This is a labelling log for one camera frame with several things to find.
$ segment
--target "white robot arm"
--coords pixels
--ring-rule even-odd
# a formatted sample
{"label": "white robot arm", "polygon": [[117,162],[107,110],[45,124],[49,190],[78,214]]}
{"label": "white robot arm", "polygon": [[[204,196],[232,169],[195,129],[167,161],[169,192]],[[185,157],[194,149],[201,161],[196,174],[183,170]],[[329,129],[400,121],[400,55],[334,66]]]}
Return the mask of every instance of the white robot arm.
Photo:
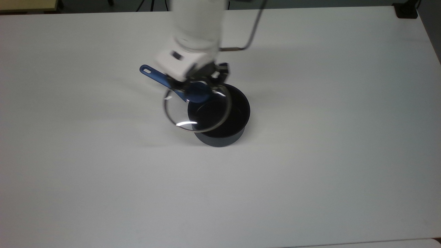
{"label": "white robot arm", "polygon": [[227,0],[172,0],[174,31],[157,56],[167,75],[184,82],[215,60],[226,7]]}

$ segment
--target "table surface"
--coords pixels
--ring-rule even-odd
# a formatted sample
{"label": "table surface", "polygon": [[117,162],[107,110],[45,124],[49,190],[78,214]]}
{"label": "table surface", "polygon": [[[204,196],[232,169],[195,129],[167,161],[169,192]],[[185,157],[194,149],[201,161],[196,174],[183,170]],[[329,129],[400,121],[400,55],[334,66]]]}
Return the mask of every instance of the table surface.
{"label": "table surface", "polygon": [[[224,46],[255,10],[227,11]],[[243,137],[173,127],[138,68],[171,13],[0,16],[0,246],[265,248],[441,236],[441,66],[393,7],[265,10],[225,52]]]}
{"label": "table surface", "polygon": [[0,12],[53,11],[58,0],[0,0]]}

